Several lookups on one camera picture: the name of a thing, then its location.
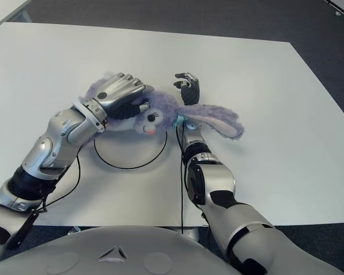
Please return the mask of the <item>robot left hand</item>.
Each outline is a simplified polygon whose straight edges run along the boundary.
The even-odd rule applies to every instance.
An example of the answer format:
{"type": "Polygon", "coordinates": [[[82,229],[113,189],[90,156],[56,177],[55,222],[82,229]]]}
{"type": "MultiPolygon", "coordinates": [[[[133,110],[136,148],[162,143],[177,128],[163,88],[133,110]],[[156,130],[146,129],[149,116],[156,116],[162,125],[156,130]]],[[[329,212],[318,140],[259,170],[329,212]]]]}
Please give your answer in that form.
{"type": "Polygon", "coordinates": [[[93,83],[87,91],[86,100],[94,99],[107,117],[124,120],[135,117],[149,108],[144,95],[154,88],[130,74],[117,73],[105,76],[93,83]]]}

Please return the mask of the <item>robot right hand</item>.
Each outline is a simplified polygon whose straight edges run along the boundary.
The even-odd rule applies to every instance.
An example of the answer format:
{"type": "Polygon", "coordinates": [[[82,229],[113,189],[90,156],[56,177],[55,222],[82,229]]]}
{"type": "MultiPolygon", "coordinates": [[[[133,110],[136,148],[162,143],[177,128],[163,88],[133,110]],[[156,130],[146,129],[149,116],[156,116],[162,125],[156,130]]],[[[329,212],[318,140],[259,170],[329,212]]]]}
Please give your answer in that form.
{"type": "Polygon", "coordinates": [[[195,105],[200,100],[200,84],[198,78],[193,74],[177,73],[178,79],[173,85],[180,90],[180,94],[185,105],[195,105]]]}

